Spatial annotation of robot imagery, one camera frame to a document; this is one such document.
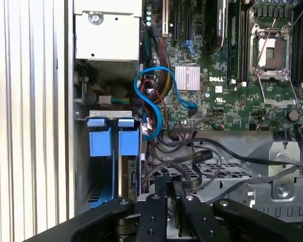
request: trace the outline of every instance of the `cpu socket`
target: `cpu socket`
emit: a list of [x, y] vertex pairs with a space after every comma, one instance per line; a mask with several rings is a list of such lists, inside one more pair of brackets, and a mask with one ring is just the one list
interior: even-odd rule
[[[250, 37], [249, 66], [254, 80], [258, 80], [265, 104], [286, 107], [297, 104], [297, 97], [290, 79], [290, 37], [287, 26], [281, 29], [261, 28], [254, 24]], [[292, 100], [265, 98], [262, 82], [282, 82], [291, 86]]]
[[251, 71], [269, 74], [268, 79], [275, 75], [277, 80], [285, 80], [283, 75], [279, 76], [281, 73], [289, 73], [289, 46], [287, 26], [282, 29], [262, 29], [255, 24], [250, 38]]

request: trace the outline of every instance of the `ribbed metal panel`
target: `ribbed metal panel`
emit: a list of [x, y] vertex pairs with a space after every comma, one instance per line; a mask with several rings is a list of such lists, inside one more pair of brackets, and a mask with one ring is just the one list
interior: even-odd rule
[[200, 66], [175, 66], [175, 79], [179, 91], [200, 90]]
[[0, 242], [69, 216], [64, 33], [63, 1], [0, 0]]
[[106, 62], [88, 60], [105, 80], [132, 81], [138, 72], [138, 62]]

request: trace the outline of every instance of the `green circuit board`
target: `green circuit board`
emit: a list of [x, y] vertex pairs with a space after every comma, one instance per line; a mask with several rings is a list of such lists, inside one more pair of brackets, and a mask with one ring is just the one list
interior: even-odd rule
[[[184, 31], [184, 0], [179, 0], [179, 33]], [[168, 52], [172, 68], [175, 70], [176, 65], [197, 64], [200, 66], [200, 90], [179, 92], [180, 96], [190, 102], [198, 105], [198, 112], [190, 116], [188, 111], [179, 105], [177, 97], [173, 91], [165, 98], [167, 107], [167, 123], [164, 128], [172, 130], [173, 128], [189, 128], [199, 119], [208, 116], [215, 118], [222, 123], [225, 130], [254, 130], [254, 126], [268, 119], [277, 119], [281, 121], [289, 130], [292, 130], [293, 123], [286, 119], [288, 112], [296, 109], [299, 118], [296, 123], [303, 125], [303, 88], [294, 86], [297, 104], [288, 105], [286, 107], [278, 107], [270, 104], [264, 104], [263, 93], [257, 80], [254, 80], [249, 68], [247, 67], [247, 86], [244, 87], [240, 83], [232, 84], [229, 79], [237, 78], [240, 75], [238, 67], [239, 58], [241, 58], [240, 46], [238, 39], [242, 36], [240, 28], [245, 28], [240, 23], [240, 2], [234, 1], [236, 6], [227, 5], [226, 28], [224, 33], [224, 45], [221, 49], [213, 54], [209, 54], [203, 41], [205, 35], [205, 13], [206, 1], [191, 1], [191, 23], [190, 36], [193, 40], [193, 49], [195, 54], [192, 55], [184, 45], [185, 39], [182, 34], [179, 35], [177, 41], [173, 41], [172, 28], [169, 28], [169, 35], [166, 38], [168, 44]], [[170, 2], [170, 19], [173, 14], [173, 4]], [[159, 19], [160, 16], [154, 15], [153, 19]], [[261, 28], [270, 28], [273, 18], [270, 16], [257, 16], [253, 8], [249, 9], [249, 31], [258, 24]], [[292, 11], [289, 11], [288, 17], [276, 18], [274, 28], [282, 28], [291, 25], [293, 21]], [[291, 47], [289, 48], [289, 56], [291, 56]], [[286, 82], [263, 82], [263, 91], [266, 98], [276, 101], [294, 99], [292, 83]], [[275, 130], [276, 123], [269, 124], [266, 130]], [[214, 122], [200, 123], [197, 130], [213, 130]]]

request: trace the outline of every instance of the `blue plastic tab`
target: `blue plastic tab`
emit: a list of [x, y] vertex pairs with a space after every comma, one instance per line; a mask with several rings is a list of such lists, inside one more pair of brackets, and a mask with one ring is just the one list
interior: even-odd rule
[[107, 131], [90, 132], [90, 156], [111, 156], [111, 128]]
[[119, 154], [139, 154], [139, 129], [136, 131], [119, 131]]
[[118, 127], [133, 128], [134, 125], [135, 125], [135, 121], [133, 120], [133, 118], [119, 119], [118, 120]]
[[103, 127], [105, 125], [104, 118], [90, 118], [87, 122], [88, 127]]

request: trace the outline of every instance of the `motherboard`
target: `motherboard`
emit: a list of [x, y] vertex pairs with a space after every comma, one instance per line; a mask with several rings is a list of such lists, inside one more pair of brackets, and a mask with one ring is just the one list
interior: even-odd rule
[[164, 129], [191, 128], [204, 117], [211, 119], [196, 130], [219, 122], [225, 130], [251, 131], [266, 120], [289, 130], [303, 126], [303, 23], [296, 23], [303, 4], [149, 0], [146, 6], [147, 26], [155, 24], [166, 40], [180, 96], [198, 105], [189, 112], [171, 91]]

